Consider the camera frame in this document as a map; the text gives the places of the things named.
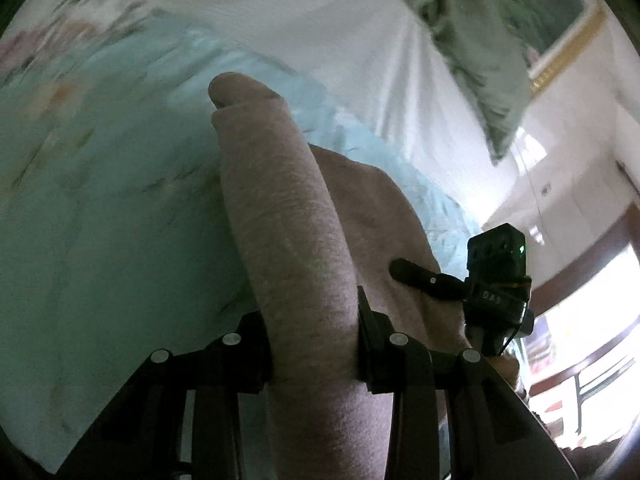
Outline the person's right hand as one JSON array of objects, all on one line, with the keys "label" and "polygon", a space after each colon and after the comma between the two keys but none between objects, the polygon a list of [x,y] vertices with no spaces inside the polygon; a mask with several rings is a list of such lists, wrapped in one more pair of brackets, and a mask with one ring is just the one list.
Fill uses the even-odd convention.
[{"label": "person's right hand", "polygon": [[509,353],[503,354],[502,356],[492,356],[488,358],[487,361],[518,397],[527,404],[529,402],[529,393],[523,379],[523,373],[521,372],[520,361]]}]

